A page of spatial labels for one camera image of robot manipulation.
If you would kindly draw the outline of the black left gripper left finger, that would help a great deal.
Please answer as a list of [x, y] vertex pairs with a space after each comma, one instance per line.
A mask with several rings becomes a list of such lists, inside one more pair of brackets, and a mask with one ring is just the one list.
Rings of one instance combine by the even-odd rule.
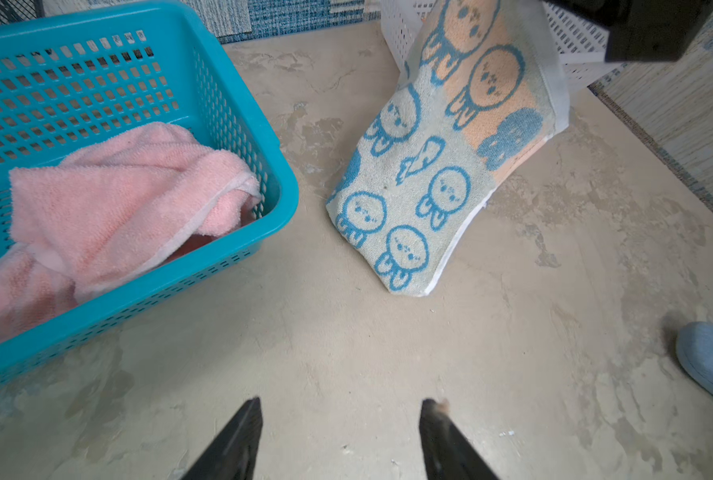
[[260, 397], [246, 400], [182, 480], [252, 480], [263, 425]]

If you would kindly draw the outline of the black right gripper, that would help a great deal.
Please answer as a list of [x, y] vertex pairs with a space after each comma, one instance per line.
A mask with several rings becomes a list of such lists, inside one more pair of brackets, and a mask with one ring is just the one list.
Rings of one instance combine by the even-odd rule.
[[675, 62], [713, 13], [713, 0], [550, 2], [608, 31], [608, 63]]

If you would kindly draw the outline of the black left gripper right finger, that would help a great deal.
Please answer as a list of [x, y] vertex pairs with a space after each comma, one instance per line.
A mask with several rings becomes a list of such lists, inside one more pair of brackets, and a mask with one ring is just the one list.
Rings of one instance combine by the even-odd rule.
[[428, 480], [498, 480], [450, 418], [448, 402], [423, 401], [419, 431]]

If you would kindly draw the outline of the blue bunny pattern towel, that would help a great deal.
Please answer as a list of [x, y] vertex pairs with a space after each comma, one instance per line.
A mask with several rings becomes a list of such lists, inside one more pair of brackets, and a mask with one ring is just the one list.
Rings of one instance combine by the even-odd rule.
[[426, 296], [492, 194], [569, 114], [541, 2], [439, 1], [326, 211], [392, 294]]

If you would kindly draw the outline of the pink terry towel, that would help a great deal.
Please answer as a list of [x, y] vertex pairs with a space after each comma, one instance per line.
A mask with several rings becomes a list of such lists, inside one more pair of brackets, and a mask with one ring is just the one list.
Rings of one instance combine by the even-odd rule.
[[245, 226], [260, 182], [238, 155], [152, 122], [12, 170], [10, 194], [0, 344]]

